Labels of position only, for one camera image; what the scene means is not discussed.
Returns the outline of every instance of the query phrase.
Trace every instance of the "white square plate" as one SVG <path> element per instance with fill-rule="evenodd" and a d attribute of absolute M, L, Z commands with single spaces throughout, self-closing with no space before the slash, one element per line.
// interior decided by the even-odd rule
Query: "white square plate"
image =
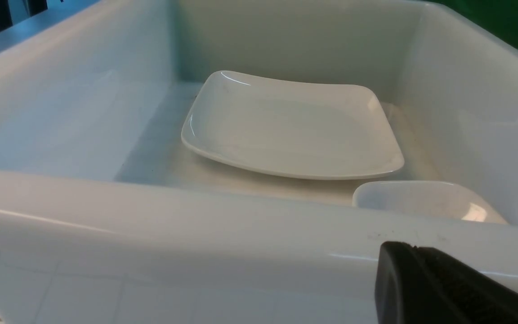
<path fill-rule="evenodd" d="M 391 174 L 404 159 L 375 94 L 219 71 L 201 89 L 181 140 L 206 158 L 301 179 Z"/>

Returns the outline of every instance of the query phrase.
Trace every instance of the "white sink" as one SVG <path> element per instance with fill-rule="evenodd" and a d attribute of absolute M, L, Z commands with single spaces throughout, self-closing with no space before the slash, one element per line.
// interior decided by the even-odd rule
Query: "white sink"
<path fill-rule="evenodd" d="M 355 210 L 365 180 L 196 156 L 181 125 L 216 70 L 370 88 L 406 162 L 382 180 L 458 183 L 515 226 Z M 518 52 L 444 7 L 102 0 L 0 53 L 9 324 L 376 323 L 385 240 L 518 291 Z"/>

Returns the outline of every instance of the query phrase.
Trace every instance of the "small white dish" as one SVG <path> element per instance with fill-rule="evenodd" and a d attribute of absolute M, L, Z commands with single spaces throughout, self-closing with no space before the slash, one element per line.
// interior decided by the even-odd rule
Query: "small white dish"
<path fill-rule="evenodd" d="M 353 206 L 407 215 L 507 224 L 472 190 L 442 181 L 368 182 L 355 190 Z"/>
<path fill-rule="evenodd" d="M 201 89 L 181 140 L 212 160 L 301 179 L 373 178 L 404 159 L 375 94 L 219 71 Z"/>

